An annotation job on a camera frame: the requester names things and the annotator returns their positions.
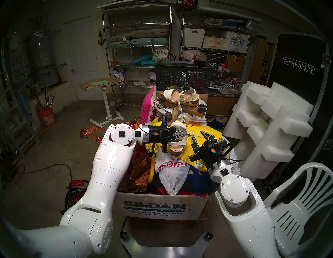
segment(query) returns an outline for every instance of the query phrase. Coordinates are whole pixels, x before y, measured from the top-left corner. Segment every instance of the white plastic chair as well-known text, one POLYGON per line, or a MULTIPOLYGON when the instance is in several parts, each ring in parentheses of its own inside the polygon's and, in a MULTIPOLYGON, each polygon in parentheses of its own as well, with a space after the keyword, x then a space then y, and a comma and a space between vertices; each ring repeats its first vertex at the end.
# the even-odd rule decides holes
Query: white plastic chair
POLYGON ((297 255, 303 252, 316 238, 327 220, 330 212, 322 220, 315 234, 306 242, 298 245, 304 233, 304 226, 308 219, 320 208, 333 203, 333 173, 325 165, 311 162, 301 166, 293 176, 274 191, 264 200, 269 215, 274 224, 275 239, 278 243, 278 250, 284 257, 297 255), (279 203, 271 208, 277 197, 290 186, 297 178, 306 171, 306 182, 301 193, 289 204, 279 203))

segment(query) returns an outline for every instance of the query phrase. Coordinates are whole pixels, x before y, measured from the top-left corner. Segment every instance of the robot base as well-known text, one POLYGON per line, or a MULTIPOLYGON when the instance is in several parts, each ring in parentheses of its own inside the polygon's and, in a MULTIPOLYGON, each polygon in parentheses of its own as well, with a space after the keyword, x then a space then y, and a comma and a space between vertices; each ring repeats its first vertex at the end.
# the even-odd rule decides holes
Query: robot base
POLYGON ((212 235, 210 235, 211 233, 205 232, 199 237, 199 239, 195 242, 194 245, 188 247, 141 246, 129 233, 129 231, 128 230, 126 231, 127 231, 127 237, 124 239, 120 238, 120 241, 123 244, 123 246, 127 249, 127 251, 130 253, 131 257, 137 257, 137 258, 147 258, 147 257, 201 258, 203 252, 212 242, 211 241, 212 235))

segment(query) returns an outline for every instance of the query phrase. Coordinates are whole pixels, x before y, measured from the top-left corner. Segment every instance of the anchor decor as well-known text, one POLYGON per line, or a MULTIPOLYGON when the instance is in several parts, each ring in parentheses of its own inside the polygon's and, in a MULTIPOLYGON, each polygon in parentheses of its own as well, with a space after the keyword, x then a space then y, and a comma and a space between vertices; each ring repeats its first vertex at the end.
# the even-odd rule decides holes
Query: anchor decor
POLYGON ((102 41, 102 32, 101 32, 101 30, 100 29, 98 29, 98 36, 99 36, 99 38, 100 38, 100 41, 98 41, 98 44, 100 44, 101 46, 103 46, 104 45, 104 43, 105 43, 105 41, 103 40, 102 41))

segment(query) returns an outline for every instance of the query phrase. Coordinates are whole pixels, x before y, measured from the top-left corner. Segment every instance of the orange bucket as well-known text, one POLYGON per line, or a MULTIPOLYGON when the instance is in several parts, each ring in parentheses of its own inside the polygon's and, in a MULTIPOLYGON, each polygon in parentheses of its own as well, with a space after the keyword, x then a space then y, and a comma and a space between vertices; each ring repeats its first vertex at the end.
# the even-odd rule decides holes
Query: orange bucket
POLYGON ((46 127, 52 127, 56 124, 56 121, 54 120, 54 114, 53 114, 52 108, 39 112, 38 116, 46 127))

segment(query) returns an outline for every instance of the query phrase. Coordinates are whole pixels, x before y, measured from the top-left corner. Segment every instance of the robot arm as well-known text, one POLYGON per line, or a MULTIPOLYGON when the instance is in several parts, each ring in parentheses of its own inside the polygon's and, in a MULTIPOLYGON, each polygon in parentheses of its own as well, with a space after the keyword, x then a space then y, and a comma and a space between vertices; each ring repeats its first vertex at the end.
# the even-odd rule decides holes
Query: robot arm
POLYGON ((186 134, 168 129, 166 116, 161 126, 140 125, 134 130, 127 124, 110 125, 96 152, 88 188, 81 200, 64 213, 60 225, 19 230, 5 221, 7 228, 31 256, 80 258, 92 252, 105 253, 113 231, 113 201, 136 142, 160 142, 167 152, 168 139, 182 138, 186 134))
POLYGON ((226 140, 218 142, 214 135, 201 131, 206 139, 201 147, 192 137, 194 155, 191 161, 202 159, 208 168, 210 178, 220 184, 214 193, 234 239, 248 257, 280 258, 275 245, 274 226, 269 213, 252 182, 232 174, 233 166, 226 159, 232 146, 226 140), (248 211, 237 216, 231 215, 230 208, 240 207, 248 197, 252 205, 248 211))

